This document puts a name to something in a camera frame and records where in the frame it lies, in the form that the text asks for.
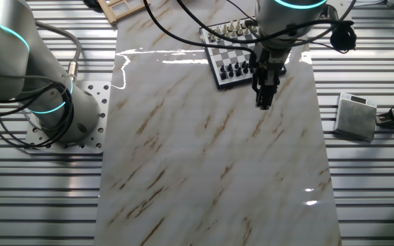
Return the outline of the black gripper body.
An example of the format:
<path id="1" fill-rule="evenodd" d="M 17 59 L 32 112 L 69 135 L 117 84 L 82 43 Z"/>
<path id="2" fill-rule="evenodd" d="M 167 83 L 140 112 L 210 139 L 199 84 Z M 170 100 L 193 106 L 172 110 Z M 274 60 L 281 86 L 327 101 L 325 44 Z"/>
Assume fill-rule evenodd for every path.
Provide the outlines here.
<path id="1" fill-rule="evenodd" d="M 253 71 L 252 85 L 279 85 L 279 76 L 287 72 L 285 62 L 289 49 L 267 49 L 264 46 L 255 46 L 254 53 L 256 56 L 250 59 Z"/>

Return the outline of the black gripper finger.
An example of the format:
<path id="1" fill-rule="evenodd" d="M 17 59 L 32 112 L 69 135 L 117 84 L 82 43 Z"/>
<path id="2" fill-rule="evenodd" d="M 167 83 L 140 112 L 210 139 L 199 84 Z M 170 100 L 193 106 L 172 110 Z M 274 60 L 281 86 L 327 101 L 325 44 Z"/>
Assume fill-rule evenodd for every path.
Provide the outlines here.
<path id="1" fill-rule="evenodd" d="M 273 79 L 271 85 L 265 86 L 264 91 L 264 109 L 268 110 L 272 106 L 272 101 L 275 93 L 277 92 L 278 86 L 280 84 L 279 79 Z"/>
<path id="2" fill-rule="evenodd" d="M 263 87 L 264 81 L 261 79 L 253 79 L 252 88 L 256 92 L 256 107 L 259 109 L 264 109 L 262 103 L 261 89 Z"/>

